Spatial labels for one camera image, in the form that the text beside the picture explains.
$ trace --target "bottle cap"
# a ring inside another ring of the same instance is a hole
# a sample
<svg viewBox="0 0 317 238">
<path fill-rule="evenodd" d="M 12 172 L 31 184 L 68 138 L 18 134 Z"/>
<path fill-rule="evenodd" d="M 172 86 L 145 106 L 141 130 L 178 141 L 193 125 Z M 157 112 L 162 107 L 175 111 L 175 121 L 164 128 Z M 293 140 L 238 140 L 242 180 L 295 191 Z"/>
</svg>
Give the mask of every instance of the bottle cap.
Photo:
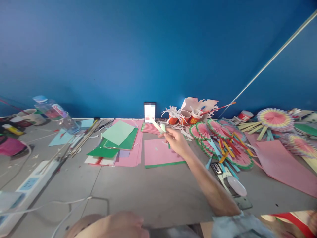
<svg viewBox="0 0 317 238">
<path fill-rule="evenodd" d="M 47 101 L 47 98 L 43 95 L 35 96 L 33 97 L 33 100 L 40 103 L 40 102 L 45 102 Z"/>
</svg>

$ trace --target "yellow paper strip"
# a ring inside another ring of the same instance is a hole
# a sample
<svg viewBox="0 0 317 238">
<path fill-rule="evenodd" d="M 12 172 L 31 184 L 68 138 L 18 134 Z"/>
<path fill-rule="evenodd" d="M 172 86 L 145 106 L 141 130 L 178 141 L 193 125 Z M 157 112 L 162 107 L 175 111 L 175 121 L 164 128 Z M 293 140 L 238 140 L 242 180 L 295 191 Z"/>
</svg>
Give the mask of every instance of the yellow paper strip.
<svg viewBox="0 0 317 238">
<path fill-rule="evenodd" d="M 260 141 L 262 139 L 262 137 L 264 136 L 264 133 L 266 132 L 267 129 L 268 129 L 268 127 L 263 128 L 263 130 L 259 134 L 259 137 L 257 138 L 257 141 Z"/>
</svg>

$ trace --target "white mug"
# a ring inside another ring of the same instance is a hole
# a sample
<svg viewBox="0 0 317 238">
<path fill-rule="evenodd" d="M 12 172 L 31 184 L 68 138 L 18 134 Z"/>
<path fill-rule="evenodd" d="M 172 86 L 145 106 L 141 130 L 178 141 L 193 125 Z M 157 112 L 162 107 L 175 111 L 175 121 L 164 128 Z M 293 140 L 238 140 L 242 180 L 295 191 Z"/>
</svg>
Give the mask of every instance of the white mug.
<svg viewBox="0 0 317 238">
<path fill-rule="evenodd" d="M 12 116 L 22 117 L 24 120 L 32 123 L 33 125 L 41 125 L 46 122 L 46 119 L 42 117 L 41 114 L 35 114 L 36 109 L 26 109 L 24 111 L 27 112 L 29 115 L 24 112 L 19 112 L 18 114 L 13 114 Z"/>
</svg>

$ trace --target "glue stick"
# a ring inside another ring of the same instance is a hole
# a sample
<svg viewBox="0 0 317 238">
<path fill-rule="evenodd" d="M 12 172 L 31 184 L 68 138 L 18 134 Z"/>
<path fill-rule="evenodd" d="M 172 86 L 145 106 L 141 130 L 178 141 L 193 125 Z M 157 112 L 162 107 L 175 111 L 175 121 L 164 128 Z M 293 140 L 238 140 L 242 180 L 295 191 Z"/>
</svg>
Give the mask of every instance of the glue stick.
<svg viewBox="0 0 317 238">
<path fill-rule="evenodd" d="M 12 132 L 13 134 L 16 134 L 17 136 L 23 135 L 23 132 L 18 130 L 17 128 L 9 125 L 9 124 L 4 124 L 2 125 L 3 128 L 7 129 L 9 132 Z"/>
</svg>

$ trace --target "white cable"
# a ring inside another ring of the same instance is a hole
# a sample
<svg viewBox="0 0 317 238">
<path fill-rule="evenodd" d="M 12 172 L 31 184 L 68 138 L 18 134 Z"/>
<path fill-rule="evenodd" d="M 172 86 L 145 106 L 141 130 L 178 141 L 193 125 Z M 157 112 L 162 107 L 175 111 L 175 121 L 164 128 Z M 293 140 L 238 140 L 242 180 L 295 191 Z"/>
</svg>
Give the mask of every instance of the white cable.
<svg viewBox="0 0 317 238">
<path fill-rule="evenodd" d="M 239 93 L 238 96 L 235 97 L 235 99 L 233 99 L 233 101 L 231 103 L 233 103 L 234 101 L 237 100 L 237 98 L 247 89 L 247 87 L 250 86 L 250 84 L 263 72 L 263 70 L 266 69 L 266 67 L 268 67 L 268 65 L 286 48 L 286 46 L 289 45 L 289 43 L 291 43 L 293 41 L 293 39 L 295 39 L 295 37 L 317 16 L 317 10 L 315 10 L 313 12 L 312 15 L 310 15 L 310 17 L 297 29 L 297 31 L 288 39 L 288 41 L 285 42 L 285 44 L 275 53 L 275 55 L 264 65 L 264 67 L 256 74 L 256 76 L 254 76 L 254 78 L 250 81 L 250 83 L 248 83 L 248 85 Z M 229 108 L 230 106 L 228 106 L 221 114 L 219 117 L 221 117 L 221 115 Z"/>
<path fill-rule="evenodd" d="M 23 213 L 29 213 L 29 212 L 33 212 L 33 211 L 36 211 L 46 205 L 48 205 L 49 203 L 57 203 L 57 204 L 72 204 L 72 203 L 77 203 L 77 202 L 82 202 L 82 201 L 85 201 L 85 200 L 88 200 L 88 199 L 91 199 L 92 196 L 90 197 L 87 197 L 87 198 L 82 198 L 82 199 L 78 199 L 76 201 L 72 201 L 72 202 L 64 202 L 64 201 L 50 201 L 50 202 L 47 202 L 37 208 L 31 208 L 31 209 L 28 209 L 28 210 L 24 210 L 24 211 L 16 211 L 16 212 L 4 212 L 4 213 L 0 213 L 0 216 L 5 216 L 5 215 L 12 215 L 12 214 L 23 214 Z"/>
</svg>

